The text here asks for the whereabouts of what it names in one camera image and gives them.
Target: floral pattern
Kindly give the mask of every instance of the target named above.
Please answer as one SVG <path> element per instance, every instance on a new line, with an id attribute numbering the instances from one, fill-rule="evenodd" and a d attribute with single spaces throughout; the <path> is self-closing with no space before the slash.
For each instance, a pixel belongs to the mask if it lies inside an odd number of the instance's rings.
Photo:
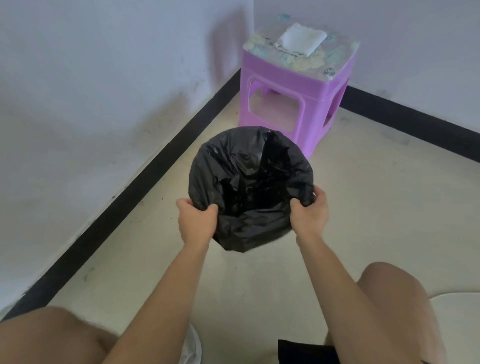
<path id="1" fill-rule="evenodd" d="M 270 27 L 256 31 L 243 48 L 277 66 L 328 82 L 343 69 L 360 45 L 359 42 L 322 26 L 320 29 L 324 30 L 328 37 L 309 57 L 298 57 L 282 52 L 275 48 L 274 43 L 294 22 L 289 15 L 280 14 Z"/>

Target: floor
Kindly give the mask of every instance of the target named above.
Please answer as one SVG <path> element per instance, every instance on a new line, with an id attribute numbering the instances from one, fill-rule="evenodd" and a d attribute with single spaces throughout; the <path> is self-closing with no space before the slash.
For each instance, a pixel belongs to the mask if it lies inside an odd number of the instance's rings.
<path id="1" fill-rule="evenodd" d="M 199 146 L 238 122 L 238 97 L 216 117 L 51 304 L 121 333 L 182 247 L 175 200 L 186 197 Z M 331 220 L 325 240 L 358 278 L 374 261 L 398 265 L 429 294 L 480 290 L 480 164 L 340 109 L 310 158 L 327 192 Z M 444 336 L 468 355 L 447 349 L 452 363 L 480 357 L 480 305 L 455 315 L 436 302 Z M 469 321 L 458 331 L 462 320 Z M 203 363 L 255 363 L 278 338 L 321 343 L 327 328 L 295 236 L 245 254 L 212 242 L 192 314 Z"/>

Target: stool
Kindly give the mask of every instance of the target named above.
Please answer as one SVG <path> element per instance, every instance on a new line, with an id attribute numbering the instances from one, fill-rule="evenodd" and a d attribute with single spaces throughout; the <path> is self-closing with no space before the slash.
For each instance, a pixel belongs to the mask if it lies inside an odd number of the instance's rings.
<path id="1" fill-rule="evenodd" d="M 332 126 L 352 72 L 359 42 L 327 26 L 328 37 L 309 57 L 297 57 L 275 48 L 274 43 L 295 21 L 282 14 L 271 26 L 260 29 L 245 43 L 240 75 L 239 126 L 264 126 L 279 130 L 296 143 L 305 157 Z M 299 103 L 293 131 L 280 130 L 250 111 L 250 97 L 276 91 Z"/>

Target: wall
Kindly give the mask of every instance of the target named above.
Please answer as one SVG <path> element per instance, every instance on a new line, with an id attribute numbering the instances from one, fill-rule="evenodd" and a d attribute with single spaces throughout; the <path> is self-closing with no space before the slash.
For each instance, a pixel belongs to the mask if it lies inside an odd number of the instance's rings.
<path id="1" fill-rule="evenodd" d="M 0 310 L 240 66 L 252 0 L 0 3 Z"/>
<path id="2" fill-rule="evenodd" d="M 351 84 L 480 132 L 480 2 L 256 0 L 255 27 L 287 13 L 362 42 Z"/>

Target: black garbage bag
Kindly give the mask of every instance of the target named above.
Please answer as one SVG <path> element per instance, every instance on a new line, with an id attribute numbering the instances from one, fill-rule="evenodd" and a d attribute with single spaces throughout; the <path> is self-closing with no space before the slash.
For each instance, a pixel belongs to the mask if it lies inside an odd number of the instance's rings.
<path id="1" fill-rule="evenodd" d="M 188 194 L 197 209 L 218 205 L 215 241 L 225 250 L 246 252 L 291 230 L 290 199 L 313 203 L 313 171 L 281 132 L 234 128 L 200 147 Z"/>

